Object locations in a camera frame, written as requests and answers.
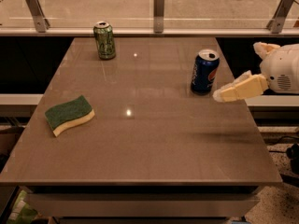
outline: can lid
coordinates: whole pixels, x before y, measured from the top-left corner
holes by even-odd
[[[95,25],[96,28],[107,28],[109,23],[106,21],[98,21]]]
[[[219,59],[219,53],[213,49],[202,49],[198,52],[198,55],[206,61],[215,61]]]

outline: metal bracket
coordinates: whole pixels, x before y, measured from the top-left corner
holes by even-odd
[[[284,22],[292,7],[294,0],[280,0],[278,8],[273,16],[273,19],[267,24],[267,28],[272,34],[278,34],[282,31]]]
[[[153,28],[155,33],[162,33],[164,30],[164,0],[153,1]]]
[[[38,0],[26,0],[26,3],[33,17],[36,30],[39,33],[45,33],[50,27],[50,23],[46,19]]]

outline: soda can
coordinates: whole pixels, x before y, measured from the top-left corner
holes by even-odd
[[[191,90],[197,94],[211,91],[219,66],[219,53],[213,49],[202,49],[195,58]]]
[[[116,53],[112,26],[106,21],[99,21],[93,27],[93,34],[100,59],[114,58]]]

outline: table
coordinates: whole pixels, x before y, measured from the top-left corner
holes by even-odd
[[[213,90],[233,80],[213,37],[119,37],[98,58],[75,38],[0,176],[55,217],[241,217],[281,183],[244,101],[191,92],[200,49],[221,55]],[[45,111],[84,95],[95,118],[57,138]]]

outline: green scouring pad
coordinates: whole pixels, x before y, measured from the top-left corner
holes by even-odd
[[[84,96],[80,95],[75,100],[51,107],[45,115],[57,137],[61,132],[91,120],[94,111]]]

